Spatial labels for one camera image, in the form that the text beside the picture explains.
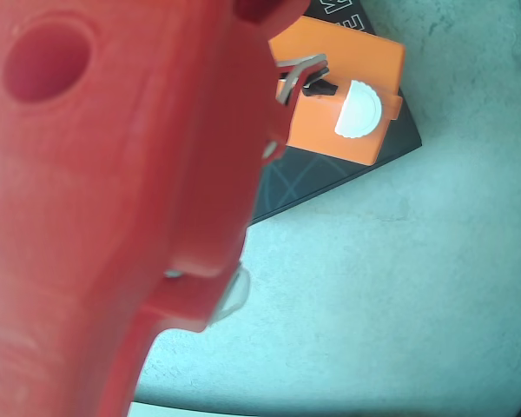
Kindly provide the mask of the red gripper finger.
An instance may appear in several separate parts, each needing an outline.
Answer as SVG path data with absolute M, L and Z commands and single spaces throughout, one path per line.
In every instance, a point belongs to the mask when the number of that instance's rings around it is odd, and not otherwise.
M 251 276 L 241 264 L 214 278 L 183 275 L 163 279 L 137 310 L 115 355 L 103 392 L 103 414 L 128 414 L 144 361 L 161 332 L 200 333 L 241 309 L 250 288 Z
M 125 416 L 129 324 L 0 321 L 0 416 Z

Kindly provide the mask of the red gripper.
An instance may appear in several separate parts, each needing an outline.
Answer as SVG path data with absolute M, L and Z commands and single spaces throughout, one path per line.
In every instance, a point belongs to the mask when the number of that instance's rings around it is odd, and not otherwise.
M 0 1 L 0 321 L 130 323 L 235 267 L 301 1 Z

